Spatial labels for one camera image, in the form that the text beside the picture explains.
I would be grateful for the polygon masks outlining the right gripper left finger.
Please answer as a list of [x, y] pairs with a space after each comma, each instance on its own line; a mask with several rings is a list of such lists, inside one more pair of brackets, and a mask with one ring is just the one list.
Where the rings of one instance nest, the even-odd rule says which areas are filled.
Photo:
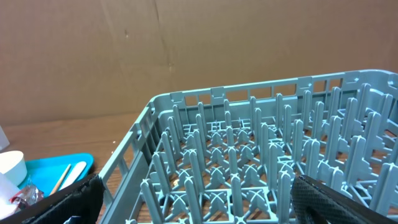
[[1, 223], [96, 223], [103, 205], [104, 184], [91, 174], [43, 200], [1, 220]]

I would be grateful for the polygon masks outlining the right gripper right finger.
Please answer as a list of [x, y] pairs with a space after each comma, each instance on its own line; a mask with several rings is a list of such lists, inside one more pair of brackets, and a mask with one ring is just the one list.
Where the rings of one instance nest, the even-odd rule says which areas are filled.
[[395, 223], [307, 175], [294, 179], [290, 193], [299, 224]]

